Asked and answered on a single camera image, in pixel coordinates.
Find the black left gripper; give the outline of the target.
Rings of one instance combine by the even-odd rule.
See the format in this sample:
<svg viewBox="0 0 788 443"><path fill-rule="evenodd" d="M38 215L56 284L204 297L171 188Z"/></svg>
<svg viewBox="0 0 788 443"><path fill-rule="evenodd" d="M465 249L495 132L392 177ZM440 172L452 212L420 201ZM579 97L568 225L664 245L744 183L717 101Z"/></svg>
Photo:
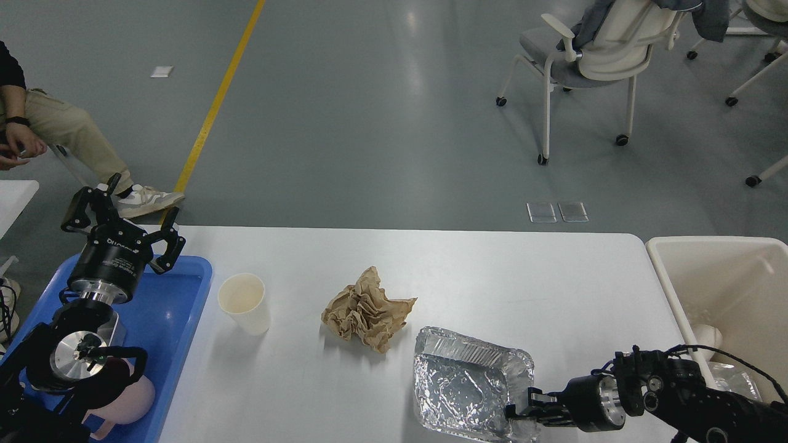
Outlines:
<svg viewBox="0 0 788 443"><path fill-rule="evenodd" d="M169 208L159 230L152 233L121 221L112 200L120 179L121 174L115 173L103 188L82 187L71 199L61 223L62 231L87 236L87 244L68 277L68 289L108 294L108 305L123 305L133 299L147 263L155 274L169 272L186 244L175 228L179 207ZM166 249L154 258L152 245L159 241L166 243Z"/></svg>

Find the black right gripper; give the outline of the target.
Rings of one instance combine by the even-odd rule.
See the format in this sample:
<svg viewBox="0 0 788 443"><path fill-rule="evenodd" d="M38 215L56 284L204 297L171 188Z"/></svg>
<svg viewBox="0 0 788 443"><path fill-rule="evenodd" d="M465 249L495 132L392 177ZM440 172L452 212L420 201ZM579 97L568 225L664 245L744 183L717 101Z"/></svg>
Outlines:
<svg viewBox="0 0 788 443"><path fill-rule="evenodd" d="M523 411L518 414L515 404L510 404L504 407L504 416L545 427L577 427L587 433L619 431L627 420L618 385L610 375L573 378L559 393L529 387Z"/></svg>

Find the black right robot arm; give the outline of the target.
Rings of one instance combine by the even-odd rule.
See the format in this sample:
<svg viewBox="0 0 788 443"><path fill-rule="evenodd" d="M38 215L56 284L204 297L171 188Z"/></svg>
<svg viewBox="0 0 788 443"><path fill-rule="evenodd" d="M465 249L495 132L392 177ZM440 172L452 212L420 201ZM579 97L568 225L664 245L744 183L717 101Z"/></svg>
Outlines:
<svg viewBox="0 0 788 443"><path fill-rule="evenodd" d="M785 442L786 393L770 377L779 401L766 404L707 387L700 365L687 355L701 345L667 351L633 346L589 375L572 378L563 391L529 387L526 405L505 407L507 420L534 420L546 427L583 432L619 431L627 416L646 412L676 430L675 442Z"/></svg>

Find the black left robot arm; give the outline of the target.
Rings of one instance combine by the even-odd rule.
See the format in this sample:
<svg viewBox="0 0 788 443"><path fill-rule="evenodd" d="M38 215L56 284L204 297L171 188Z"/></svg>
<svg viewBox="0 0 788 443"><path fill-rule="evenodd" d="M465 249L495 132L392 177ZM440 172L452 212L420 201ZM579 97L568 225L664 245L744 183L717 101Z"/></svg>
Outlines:
<svg viewBox="0 0 788 443"><path fill-rule="evenodd" d="M147 266L156 274L172 269L186 240L175 230L177 209L154 233L121 218L113 203L120 179L83 187L68 206L61 228L86 234L87 244L51 322L35 325L2 359L3 442L87 442L88 410L143 378L147 351L110 345L99 328L113 305L133 298Z"/></svg>

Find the person left hand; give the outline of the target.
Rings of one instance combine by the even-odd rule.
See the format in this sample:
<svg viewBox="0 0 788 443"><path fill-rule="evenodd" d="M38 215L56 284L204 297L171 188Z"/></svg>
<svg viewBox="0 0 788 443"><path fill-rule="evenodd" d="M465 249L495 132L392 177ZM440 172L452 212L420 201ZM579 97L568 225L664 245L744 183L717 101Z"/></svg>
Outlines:
<svg viewBox="0 0 788 443"><path fill-rule="evenodd" d="M25 124L7 123L6 140L9 142L14 159L30 159L47 151L47 143Z"/></svg>

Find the person right hand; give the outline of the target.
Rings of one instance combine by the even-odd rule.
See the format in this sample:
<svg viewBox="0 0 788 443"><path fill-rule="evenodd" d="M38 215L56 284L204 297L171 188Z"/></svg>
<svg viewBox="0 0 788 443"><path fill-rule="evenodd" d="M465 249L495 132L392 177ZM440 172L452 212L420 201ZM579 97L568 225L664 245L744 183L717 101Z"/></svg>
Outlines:
<svg viewBox="0 0 788 443"><path fill-rule="evenodd" d="M1 171L8 171L16 167L24 166L29 162L30 162L29 159L22 159L20 157L17 157L17 155L12 153L11 151L1 151L1 157L0 157Z"/></svg>

